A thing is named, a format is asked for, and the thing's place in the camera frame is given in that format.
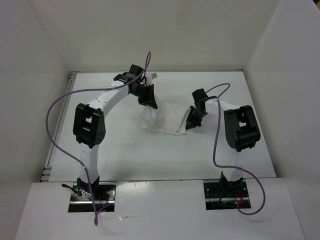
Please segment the white pleated skirt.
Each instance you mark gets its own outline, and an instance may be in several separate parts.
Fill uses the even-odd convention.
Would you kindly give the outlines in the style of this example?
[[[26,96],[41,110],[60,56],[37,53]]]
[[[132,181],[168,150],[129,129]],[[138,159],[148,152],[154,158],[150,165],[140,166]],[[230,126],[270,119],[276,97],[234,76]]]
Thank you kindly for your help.
[[[173,136],[186,134],[188,104],[161,100],[156,96],[158,109],[145,106],[139,128],[143,131]]]

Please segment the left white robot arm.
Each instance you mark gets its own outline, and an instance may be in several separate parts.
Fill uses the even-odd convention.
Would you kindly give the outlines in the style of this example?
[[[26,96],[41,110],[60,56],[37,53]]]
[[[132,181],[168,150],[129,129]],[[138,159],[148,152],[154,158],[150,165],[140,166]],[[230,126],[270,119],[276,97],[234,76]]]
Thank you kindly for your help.
[[[137,97],[138,103],[157,109],[153,80],[156,73],[145,73],[137,65],[131,65],[128,72],[114,77],[111,90],[103,92],[88,104],[80,103],[75,109],[73,134],[79,144],[80,161],[84,167],[77,178],[77,187],[88,200],[94,200],[100,193],[98,173],[98,150],[106,136],[105,118],[111,109],[128,95]]]

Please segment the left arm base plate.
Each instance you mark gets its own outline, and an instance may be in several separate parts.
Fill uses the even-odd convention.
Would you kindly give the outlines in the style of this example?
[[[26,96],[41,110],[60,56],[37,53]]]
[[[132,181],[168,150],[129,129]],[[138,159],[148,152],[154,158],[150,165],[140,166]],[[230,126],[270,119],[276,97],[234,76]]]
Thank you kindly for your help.
[[[72,185],[63,183],[63,188],[71,190],[69,200],[69,213],[89,213],[94,212],[91,196],[88,192],[80,190],[74,182]],[[101,182],[98,192],[95,193],[94,203],[99,213],[114,212],[116,199],[116,183]]]

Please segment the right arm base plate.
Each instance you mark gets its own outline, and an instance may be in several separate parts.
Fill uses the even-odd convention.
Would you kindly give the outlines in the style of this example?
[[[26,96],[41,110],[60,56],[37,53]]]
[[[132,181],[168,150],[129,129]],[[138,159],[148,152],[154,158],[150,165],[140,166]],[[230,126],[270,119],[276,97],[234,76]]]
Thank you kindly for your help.
[[[218,180],[204,181],[204,198],[207,211],[213,210],[233,210],[237,209],[240,203],[240,209],[250,209],[251,203],[247,184],[244,181],[236,190],[224,192]]]

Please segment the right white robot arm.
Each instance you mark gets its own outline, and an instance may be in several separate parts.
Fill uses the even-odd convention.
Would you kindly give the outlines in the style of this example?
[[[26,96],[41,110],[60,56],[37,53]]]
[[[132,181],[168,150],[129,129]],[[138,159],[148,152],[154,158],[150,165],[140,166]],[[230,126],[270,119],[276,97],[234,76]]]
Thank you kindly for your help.
[[[185,129],[190,130],[200,127],[203,118],[208,114],[218,117],[212,161],[215,167],[222,169],[219,179],[219,191],[223,196],[229,197],[236,192],[244,179],[243,172],[245,170],[237,165],[241,159],[240,152],[253,148],[261,139],[253,108],[250,105],[233,105],[221,101],[217,96],[208,96],[202,88],[195,90],[192,93],[192,97],[194,105],[190,107]],[[227,145],[234,151],[230,165],[217,162],[221,127],[224,127],[224,139]]]

